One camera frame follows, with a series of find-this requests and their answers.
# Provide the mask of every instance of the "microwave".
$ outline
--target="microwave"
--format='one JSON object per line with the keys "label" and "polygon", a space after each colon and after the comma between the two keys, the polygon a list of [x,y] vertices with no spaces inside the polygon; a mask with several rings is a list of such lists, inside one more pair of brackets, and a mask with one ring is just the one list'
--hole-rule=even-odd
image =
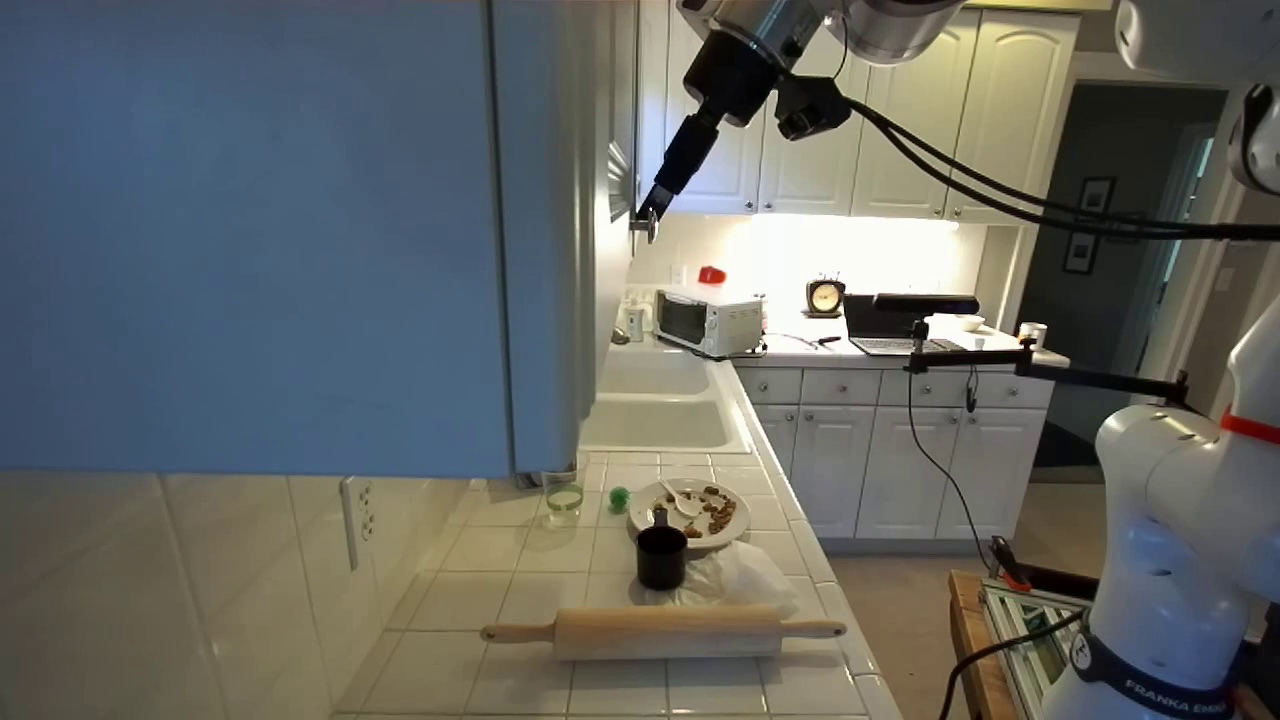
{"label": "microwave", "polygon": [[766,295],[725,289],[660,289],[651,335],[697,357],[753,357],[766,340]]}

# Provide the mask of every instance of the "kitchen sink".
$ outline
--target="kitchen sink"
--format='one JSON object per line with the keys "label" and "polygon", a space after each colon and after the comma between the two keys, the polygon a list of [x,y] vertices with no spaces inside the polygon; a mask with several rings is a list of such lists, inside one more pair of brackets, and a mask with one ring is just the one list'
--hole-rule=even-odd
{"label": "kitchen sink", "polygon": [[600,374],[605,397],[708,397],[708,361],[671,349],[611,349]]}
{"label": "kitchen sink", "polygon": [[739,423],[713,397],[600,397],[580,443],[587,450],[745,450]]}

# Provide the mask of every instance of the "red object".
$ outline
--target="red object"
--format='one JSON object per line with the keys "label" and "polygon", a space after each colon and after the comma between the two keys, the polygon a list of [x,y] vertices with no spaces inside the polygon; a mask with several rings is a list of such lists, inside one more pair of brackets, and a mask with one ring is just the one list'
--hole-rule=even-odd
{"label": "red object", "polygon": [[1249,418],[1233,418],[1233,412],[1225,418],[1225,433],[1252,438],[1252,440],[1264,440],[1264,443],[1280,443],[1280,428],[1249,421]]}
{"label": "red object", "polygon": [[702,279],[702,283],[725,283],[725,267],[705,266],[705,267],[697,267],[697,279]]}

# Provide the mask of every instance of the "rolling pin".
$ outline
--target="rolling pin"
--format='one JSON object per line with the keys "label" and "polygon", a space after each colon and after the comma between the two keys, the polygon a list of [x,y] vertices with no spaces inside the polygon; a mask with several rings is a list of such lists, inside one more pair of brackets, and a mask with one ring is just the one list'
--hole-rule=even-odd
{"label": "rolling pin", "polygon": [[492,644],[546,644],[561,662],[778,656],[786,638],[843,638],[841,620],[782,620],[774,610],[566,610],[554,624],[487,624]]}

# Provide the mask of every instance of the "black cup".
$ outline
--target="black cup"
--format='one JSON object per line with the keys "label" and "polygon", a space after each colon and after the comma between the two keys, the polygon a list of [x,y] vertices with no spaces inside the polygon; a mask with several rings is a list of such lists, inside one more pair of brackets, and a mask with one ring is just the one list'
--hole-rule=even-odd
{"label": "black cup", "polygon": [[669,516],[658,513],[658,525],[638,537],[638,568],[642,568],[638,582],[658,594],[681,588],[685,554],[687,554],[687,537],[669,529]]}

